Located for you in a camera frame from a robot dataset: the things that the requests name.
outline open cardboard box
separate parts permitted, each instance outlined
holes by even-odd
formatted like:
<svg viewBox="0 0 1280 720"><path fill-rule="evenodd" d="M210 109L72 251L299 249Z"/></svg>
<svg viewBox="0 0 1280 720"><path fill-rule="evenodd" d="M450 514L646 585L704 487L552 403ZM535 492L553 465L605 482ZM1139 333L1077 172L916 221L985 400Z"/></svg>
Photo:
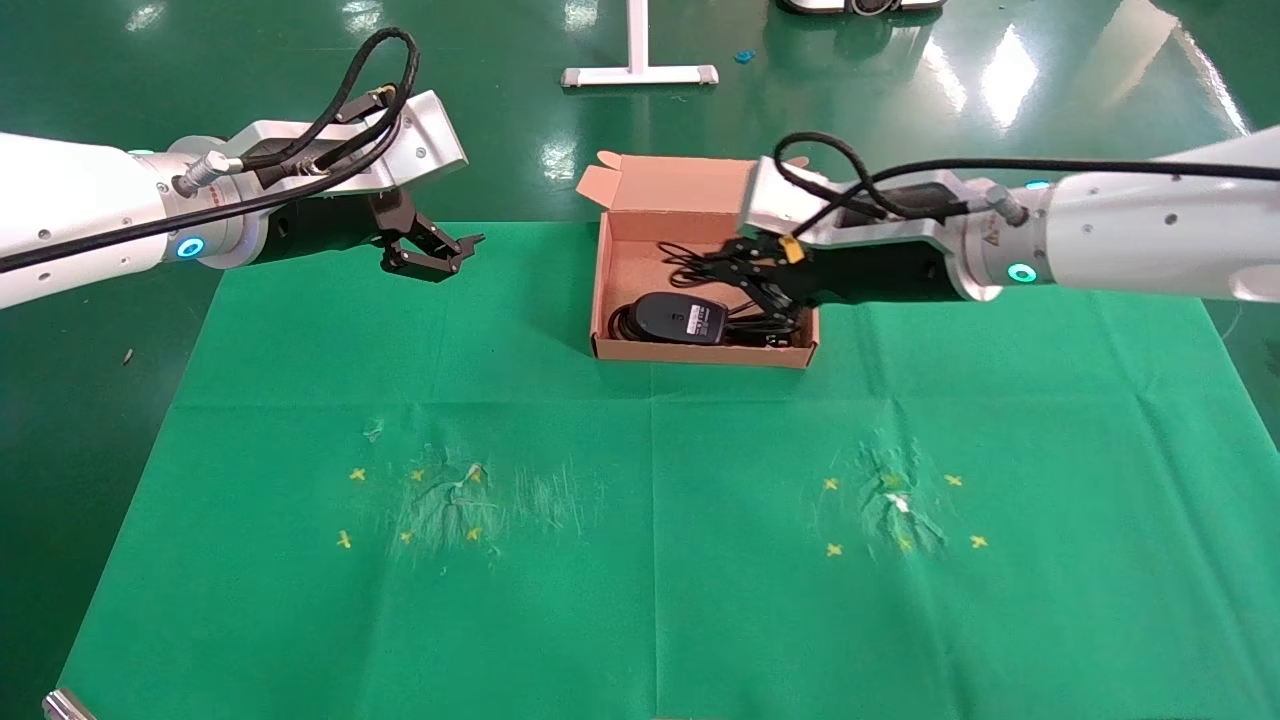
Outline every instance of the open cardboard box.
<svg viewBox="0 0 1280 720"><path fill-rule="evenodd" d="M686 292L728 307L746 295L723 283L675 290L672 265L662 263L659 241L695 252L719 250L736 237L750 160L654 158L600 152L577 183L582 196L602 205L600 246L591 300L591 348L600 360L705 363L808 368L818 350L818 313L801 320L792 347L732 347L635 342L609 336L609 315L648 292ZM804 160L792 160L803 165Z"/></svg>

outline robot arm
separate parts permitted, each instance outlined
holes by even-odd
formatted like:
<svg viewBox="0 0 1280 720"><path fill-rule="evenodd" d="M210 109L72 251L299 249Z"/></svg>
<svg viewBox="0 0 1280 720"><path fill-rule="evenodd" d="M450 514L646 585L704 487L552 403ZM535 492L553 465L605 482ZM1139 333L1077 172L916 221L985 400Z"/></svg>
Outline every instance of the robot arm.
<svg viewBox="0 0 1280 720"><path fill-rule="evenodd" d="M1280 128L1152 163L978 163L915 167L1102 172L1007 190L908 165L877 176L877 200L865 182L838 184L763 158L744 200L744 236L708 274L786 316L824 302L982 302L1036 284L1280 302ZM882 201L937 211L904 217Z"/></svg>
<svg viewBox="0 0 1280 720"><path fill-rule="evenodd" d="M401 36L381 31L361 54ZM165 152L0 133L12 168L0 173L0 307L160 263L225 269L366 242L381 247L387 272L451 277L483 236L451 238L404 187L467 159L434 92L397 102L410 92L406 76L402 87L342 97L324 122L259 120L230 140L184 137Z"/></svg>

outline green tablecloth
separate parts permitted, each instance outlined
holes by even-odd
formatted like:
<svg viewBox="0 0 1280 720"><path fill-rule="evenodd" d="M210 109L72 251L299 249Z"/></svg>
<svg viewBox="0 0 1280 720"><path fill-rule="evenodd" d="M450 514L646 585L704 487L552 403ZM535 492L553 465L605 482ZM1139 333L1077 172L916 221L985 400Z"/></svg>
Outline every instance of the green tablecloth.
<svg viewBox="0 0 1280 720"><path fill-rule="evenodd" d="M1280 716L1280 466L1198 302L604 364L594 227L451 229L443 286L228 275L64 670L99 717Z"/></svg>

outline green floor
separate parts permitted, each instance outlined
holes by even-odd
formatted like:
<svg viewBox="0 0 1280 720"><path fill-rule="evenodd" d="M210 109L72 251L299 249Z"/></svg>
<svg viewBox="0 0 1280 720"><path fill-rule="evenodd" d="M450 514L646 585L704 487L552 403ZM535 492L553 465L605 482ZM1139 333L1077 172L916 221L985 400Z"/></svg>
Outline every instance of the green floor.
<svg viewBox="0 0 1280 720"><path fill-rule="evenodd" d="M1280 6L1157 4L1181 26L1148 0L952 0L925 27L801 19L764 0L736 14L654 0L655 61L716 63L722 85L575 94L557 85L564 67L622 60L622 0L508 0L494 13L404 0L9 4L0 129L161 147L308 119L380 24L416 35L421 86L444 99L471 158L415 192L442 220L590 219L573 183L600 149L751 156L814 128L873 167L1140 158L1280 122L1267 79L1280 47L1257 32ZM735 64L745 49L759 55ZM378 56L367 83L396 64ZM556 259L539 272L556 278ZM216 283L204 268L166 268L0 313L0 716L29 712L56 682ZM1275 437L1280 315L1210 311Z"/></svg>

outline black cable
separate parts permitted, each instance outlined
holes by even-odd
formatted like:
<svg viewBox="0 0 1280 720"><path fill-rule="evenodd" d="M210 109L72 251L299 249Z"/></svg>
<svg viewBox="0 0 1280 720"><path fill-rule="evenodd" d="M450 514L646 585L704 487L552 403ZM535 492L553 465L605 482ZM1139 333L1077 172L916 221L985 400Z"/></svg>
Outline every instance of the black cable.
<svg viewBox="0 0 1280 720"><path fill-rule="evenodd" d="M119 245L122 242L129 242L131 240L138 240L154 234L164 234L174 231L191 228L195 225L202 225L205 223L225 220L228 218L234 218L238 215L247 215L250 213L266 210L269 208L276 208L279 205L284 205L285 202L292 202L294 200L301 200L303 197L317 195L320 192L337 187L347 182L348 179L358 176L360 173L365 172L379 158L381 158L384 152L387 152L387 149L390 147L393 142L396 142L397 135L399 135L399 123L393 124L392 129L387 135L384 135L381 140L378 141L378 145L371 147L369 152L362 155L358 160L338 170L337 173L316 179L315 182L301 184L298 187L293 187L280 192L273 192L270 195L261 195L251 200L233 202L230 205L224 205L221 208L196 210L195 213L186 213L183 215L175 215L173 218L165 218L163 220L154 220L150 223L129 225L127 228L108 231L104 233L92 234L88 237L81 237L77 240L69 240L63 243L51 245L47 247L37 247L35 250L28 250L26 252L18 252L15 255L0 258L0 273L8 273L9 270L29 268L31 265L38 265L41 263L49 263L52 260L61 260L63 258L70 258L72 255L78 255L81 252L90 252L93 250L101 250L104 247L111 247L113 245Z"/></svg>
<svg viewBox="0 0 1280 720"><path fill-rule="evenodd" d="M868 197L870 197L872 201L876 204L876 206L879 208L881 210L887 210L908 220L916 220L924 218L946 218L969 211L968 206L964 202L954 202L941 208L908 208L905 205L900 205L886 197L884 193L882 193L879 188L876 187L876 181L872 178L870 170L867 169L867 164L863 163L863 159L858 155L858 152L854 151L854 149L847 142L840 140L833 135L827 135L824 132L794 132L783 137L773 147L773 167L777 169L778 174L786 178L787 182L790 182L791 184L803 188L810 195L827 200L828 206L824 209L826 211L822 214L822 217L826 217L827 213L829 213L837 206L850 208L849 205L850 202L856 202L856 200L854 200L854 195L858 193L856 192L836 193L833 190L828 187L823 187L822 184L801 178L795 173L795 170L787 167L787 164L782 160L782 154L786 152L786 150L792 145L800 142L817 142L819 145L826 145L827 147L831 147L837 152L840 152L841 155L844 155L845 159L849 160L849 164L854 167L854 172L858 173L858 179L861 181L860 186L867 192ZM884 219L884 213L867 213L865 209L858 206L852 206L852 209L865 213L876 219ZM812 222L817 223L818 219L812 219ZM796 228L791 233L792 237L808 231L809 227L813 225L804 227L804 229Z"/></svg>
<svg viewBox="0 0 1280 720"><path fill-rule="evenodd" d="M908 163L881 170L872 182L931 170L1036 170L1041 173L1132 173L1139 176L1181 176L1280 182L1280 168L1224 165L1217 163L1179 163L1161 160L1061 160L1052 158L951 158ZM865 182L846 192L858 195Z"/></svg>
<svg viewBox="0 0 1280 720"><path fill-rule="evenodd" d="M417 64L420 54L417 50L417 44L413 42L413 36L411 36L410 33L404 32L398 27L385 27L379 29L374 35L369 36L369 38L360 45L360 49L356 51L356 56L351 59L351 65L347 67L347 74L342 78L342 85L338 86L338 92L334 94L333 100L330 100L329 105L324 109L323 113L320 113L320 117L316 118L316 120L311 123L311 126L307 127L307 129L302 135L293 138L293 141L289 142L284 147L284 150L280 150L279 152L270 152L266 155L255 155L251 158L243 158L244 170L246 172L261 170L262 168L279 165L285 160L292 159L294 155L301 152L306 146L311 145L311 142L315 141L315 138L324 131L324 128L333 124L334 118L338 117L338 110L340 110L342 105L347 102L348 97L351 97L351 91L352 88L356 87L356 81L360 78L360 72L365 68L365 63L369 60L369 56L372 54L374 49L393 37L401 40L408 49L408 60L404 64L404 76L401 79L401 85L396 87L396 101L399 101L399 106L403 108L404 102L402 101L402 99L403 100L408 99L410 91L413 87L413 79L417 76ZM390 110L388 110L387 114L384 115L384 119L387 117L394 117L398 113L399 110L397 110L394 114ZM374 135L370 135L364 142L361 142L361 145L367 145L372 140L372 137Z"/></svg>
<svg viewBox="0 0 1280 720"><path fill-rule="evenodd" d="M387 132L387 128L392 123L399 122L401 110L404 109L404 104L408 102L408 96L412 95L413 83L417 81L417 65L421 58L417 45L413 42L413 37L399 28L387 28L388 37L398 37L404 42L404 47L408 50L408 59L404 63L404 74L401 77L399 85L396 86L396 96L392 99L390 105L388 105L387 111L383 113L378 122L369 126L361 131L355 137L344 141L338 147L329 150L320 158L316 158L315 165L319 170L328 170L334 163L349 156L356 150L372 142L375 137L381 136Z"/></svg>
<svg viewBox="0 0 1280 720"><path fill-rule="evenodd" d="M671 287L687 290L716 282L716 277L710 274L710 261L716 259L714 255L703 255L667 241L658 242L658 250L666 255L662 259L663 265L676 266L667 278Z"/></svg>

